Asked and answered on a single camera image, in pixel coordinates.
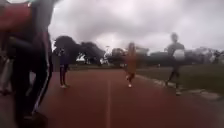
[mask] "leg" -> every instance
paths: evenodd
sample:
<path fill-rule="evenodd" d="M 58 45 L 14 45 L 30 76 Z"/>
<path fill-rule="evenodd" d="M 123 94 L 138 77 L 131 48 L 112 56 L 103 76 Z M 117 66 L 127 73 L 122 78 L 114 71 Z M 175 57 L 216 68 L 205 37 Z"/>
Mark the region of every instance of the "leg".
<path fill-rule="evenodd" d="M 132 80 L 134 79 L 134 77 L 135 77 L 135 74 L 134 73 L 129 73 L 129 75 L 128 75 L 128 82 L 129 82 L 129 87 L 132 87 Z"/>
<path fill-rule="evenodd" d="M 179 76 L 180 76 L 180 73 L 179 73 L 179 66 L 176 65 L 174 67 L 174 75 L 176 77 L 176 88 L 179 88 Z"/>
<path fill-rule="evenodd" d="M 179 66 L 177 66 L 176 69 L 175 69 L 175 76 L 177 78 L 177 81 L 176 81 L 176 95 L 179 96 L 179 95 L 181 95 L 180 83 L 179 83 L 179 77 L 180 77 Z"/>
<path fill-rule="evenodd" d="M 173 67 L 172 72 L 170 73 L 169 79 L 165 82 L 165 86 L 168 86 L 168 83 L 173 79 L 175 75 L 175 69 Z"/>
<path fill-rule="evenodd" d="M 15 60 L 11 77 L 14 92 L 14 118 L 18 126 L 23 125 L 23 116 L 26 107 L 26 92 L 30 87 L 29 69 L 24 63 Z"/>
<path fill-rule="evenodd" d="M 43 92 L 43 95 L 41 96 L 40 98 L 40 104 L 42 103 L 43 101 L 43 98 L 47 92 L 47 89 L 48 89 L 48 85 L 50 83 L 50 80 L 51 80 L 51 77 L 52 77 L 52 72 L 53 72 L 53 64 L 52 64 L 52 58 L 49 57 L 49 76 L 47 78 L 47 87 L 44 89 L 44 92 Z"/>
<path fill-rule="evenodd" d="M 63 75 L 64 74 L 64 65 L 60 65 L 60 84 L 61 86 L 64 85 L 64 81 L 63 81 Z"/>
<path fill-rule="evenodd" d="M 45 89 L 47 89 L 47 81 L 49 77 L 49 71 L 45 60 L 41 60 L 38 64 L 36 70 L 36 78 L 33 84 L 33 87 L 28 94 L 28 105 L 27 105 L 27 115 L 32 115 L 39 107 L 40 97 L 42 96 Z"/>
<path fill-rule="evenodd" d="M 64 85 L 67 86 L 66 84 L 66 73 L 67 73 L 67 70 L 68 70 L 68 65 L 64 65 L 64 70 L 63 70 L 63 81 L 64 81 Z"/>

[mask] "person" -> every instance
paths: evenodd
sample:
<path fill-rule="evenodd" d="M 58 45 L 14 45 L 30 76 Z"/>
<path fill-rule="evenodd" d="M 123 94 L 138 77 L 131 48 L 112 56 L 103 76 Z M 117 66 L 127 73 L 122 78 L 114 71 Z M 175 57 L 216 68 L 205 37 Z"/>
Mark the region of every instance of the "person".
<path fill-rule="evenodd" d="M 135 78 L 136 65 L 136 50 L 135 44 L 130 43 L 128 47 L 128 53 L 126 55 L 126 79 L 128 80 L 128 87 L 132 87 L 132 80 Z"/>
<path fill-rule="evenodd" d="M 7 31 L 8 42 L 17 44 L 11 85 L 14 92 L 14 118 L 18 128 L 46 122 L 46 118 L 37 111 L 51 76 L 48 26 L 54 4 L 58 1 L 37 0 L 30 7 L 27 4 L 12 4 L 3 9 L 7 11 L 0 16 L 1 32 Z M 36 73 L 36 79 L 27 94 L 31 87 L 31 71 Z"/>
<path fill-rule="evenodd" d="M 169 79 L 165 82 L 165 85 L 168 86 L 168 83 L 174 78 L 177 78 L 176 81 L 176 95 L 180 95 L 181 91 L 180 91 L 180 87 L 179 87 L 179 77 L 180 77 L 180 62 L 177 61 L 174 57 L 174 53 L 177 50 L 184 50 L 185 47 L 183 44 L 178 42 L 178 35 L 176 33 L 172 33 L 171 34 L 171 40 L 173 41 L 173 43 L 171 45 L 168 46 L 167 51 L 168 51 L 168 55 L 170 57 L 170 59 L 172 60 L 172 72 L 169 76 Z"/>
<path fill-rule="evenodd" d="M 64 48 L 60 48 L 58 56 L 60 57 L 60 84 L 61 88 L 67 88 L 66 84 L 66 72 L 68 70 L 68 52 Z"/>

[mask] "sky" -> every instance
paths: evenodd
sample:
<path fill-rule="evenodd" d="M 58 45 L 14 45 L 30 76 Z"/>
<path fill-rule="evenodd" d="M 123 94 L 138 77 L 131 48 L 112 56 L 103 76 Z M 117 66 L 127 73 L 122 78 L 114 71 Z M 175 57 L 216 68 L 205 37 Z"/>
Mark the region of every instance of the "sky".
<path fill-rule="evenodd" d="M 100 48 L 131 41 L 163 51 L 176 32 L 187 49 L 224 49 L 223 0 L 61 0 L 49 27 L 53 39 L 71 36 Z"/>

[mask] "shorts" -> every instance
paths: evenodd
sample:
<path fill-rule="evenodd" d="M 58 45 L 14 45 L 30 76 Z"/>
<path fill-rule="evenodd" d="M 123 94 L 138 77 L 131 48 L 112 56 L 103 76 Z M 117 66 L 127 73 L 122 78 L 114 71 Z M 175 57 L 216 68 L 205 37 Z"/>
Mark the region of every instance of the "shorts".
<path fill-rule="evenodd" d="M 134 79 L 135 73 L 128 73 L 128 79 Z"/>

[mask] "cloudy sky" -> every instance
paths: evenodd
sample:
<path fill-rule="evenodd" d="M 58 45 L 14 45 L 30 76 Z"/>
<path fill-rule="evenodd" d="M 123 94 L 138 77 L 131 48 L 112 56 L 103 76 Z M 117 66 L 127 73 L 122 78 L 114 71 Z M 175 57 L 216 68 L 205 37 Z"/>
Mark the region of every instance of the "cloudy sky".
<path fill-rule="evenodd" d="M 224 49 L 224 0 L 62 0 L 50 33 L 101 48 L 128 42 L 163 50 L 177 32 L 186 48 Z"/>

